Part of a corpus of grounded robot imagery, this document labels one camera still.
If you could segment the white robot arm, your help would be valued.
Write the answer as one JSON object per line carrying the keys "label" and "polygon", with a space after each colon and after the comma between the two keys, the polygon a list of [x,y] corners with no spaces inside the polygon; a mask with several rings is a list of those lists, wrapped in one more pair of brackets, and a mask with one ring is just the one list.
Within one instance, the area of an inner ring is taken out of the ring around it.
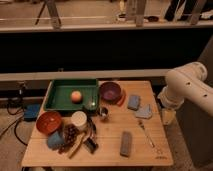
{"label": "white robot arm", "polygon": [[184,100],[190,100],[213,117],[213,87],[204,83],[207,69],[201,62],[191,62],[169,70],[166,86],[158,99],[167,109],[179,109]]}

